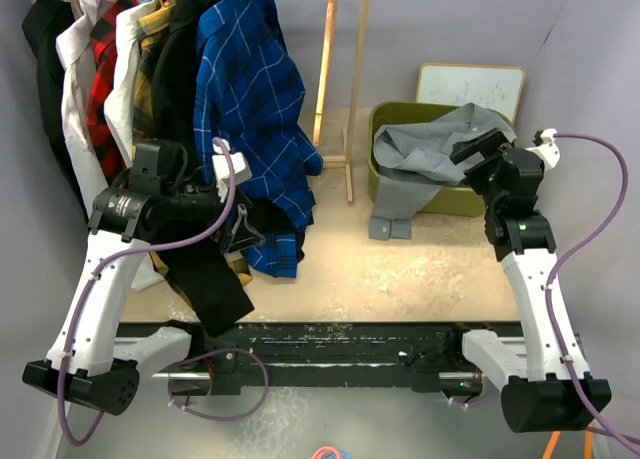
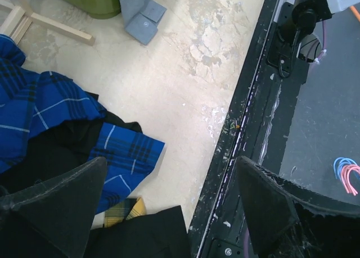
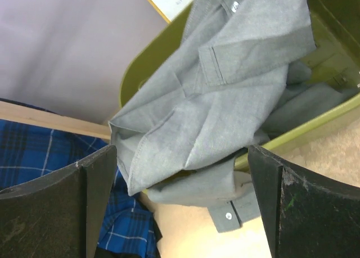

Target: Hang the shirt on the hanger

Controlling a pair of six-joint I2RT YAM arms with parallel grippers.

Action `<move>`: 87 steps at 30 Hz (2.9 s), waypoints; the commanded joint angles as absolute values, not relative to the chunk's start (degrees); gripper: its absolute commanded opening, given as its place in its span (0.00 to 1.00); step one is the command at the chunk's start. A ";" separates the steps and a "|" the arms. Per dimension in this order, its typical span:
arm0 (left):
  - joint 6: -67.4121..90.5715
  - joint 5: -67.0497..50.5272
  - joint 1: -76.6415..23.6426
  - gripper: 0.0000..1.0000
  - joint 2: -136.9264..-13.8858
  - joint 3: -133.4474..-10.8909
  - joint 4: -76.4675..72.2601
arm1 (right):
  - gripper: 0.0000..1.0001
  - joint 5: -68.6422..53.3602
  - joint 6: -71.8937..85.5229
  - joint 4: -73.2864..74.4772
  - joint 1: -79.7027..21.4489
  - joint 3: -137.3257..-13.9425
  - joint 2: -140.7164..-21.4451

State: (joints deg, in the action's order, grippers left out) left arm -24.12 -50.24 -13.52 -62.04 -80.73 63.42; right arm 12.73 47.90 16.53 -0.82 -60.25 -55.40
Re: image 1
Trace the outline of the wooden clothes hanger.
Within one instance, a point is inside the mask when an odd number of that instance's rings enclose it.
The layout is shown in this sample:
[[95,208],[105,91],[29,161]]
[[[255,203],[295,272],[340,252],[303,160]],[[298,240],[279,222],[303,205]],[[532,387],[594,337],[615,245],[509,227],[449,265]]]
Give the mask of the wooden clothes hanger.
[[330,67],[332,60],[332,50],[335,34],[335,23],[337,14],[337,0],[327,0],[324,36],[322,44],[322,57],[319,71],[319,83],[317,101],[314,114],[312,142],[314,146],[320,144],[322,134],[322,123],[325,109],[325,101],[328,90]]

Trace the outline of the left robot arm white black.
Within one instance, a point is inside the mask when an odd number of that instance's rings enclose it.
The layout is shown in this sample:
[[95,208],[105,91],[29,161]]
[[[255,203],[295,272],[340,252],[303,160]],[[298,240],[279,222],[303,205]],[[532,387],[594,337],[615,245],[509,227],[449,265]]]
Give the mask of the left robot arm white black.
[[[240,191],[251,171],[220,139],[210,162],[214,181],[203,186],[188,175],[182,146],[142,142],[133,165],[95,197],[85,262],[64,324],[46,356],[29,362],[22,375],[26,385],[55,399],[59,414],[71,403],[99,414],[123,413],[143,379],[174,363],[198,369],[206,357],[204,338],[252,310],[225,259],[251,233]],[[132,346],[119,346],[117,330],[135,276],[159,253],[172,259],[174,279],[200,324],[169,322]]]

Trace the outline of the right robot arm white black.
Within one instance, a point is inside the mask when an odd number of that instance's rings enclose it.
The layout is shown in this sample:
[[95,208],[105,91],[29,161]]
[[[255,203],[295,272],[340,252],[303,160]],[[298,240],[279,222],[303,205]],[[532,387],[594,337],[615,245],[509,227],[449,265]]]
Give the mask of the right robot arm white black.
[[485,202],[485,234],[514,293],[524,350],[476,329],[449,341],[444,355],[456,370],[474,364],[484,373],[516,433],[584,430],[611,400],[608,382],[592,377],[573,333],[553,269],[551,225],[536,209],[544,174],[560,159],[555,134],[540,131],[521,148],[494,128],[456,143],[450,154],[455,164],[480,159],[465,181]]

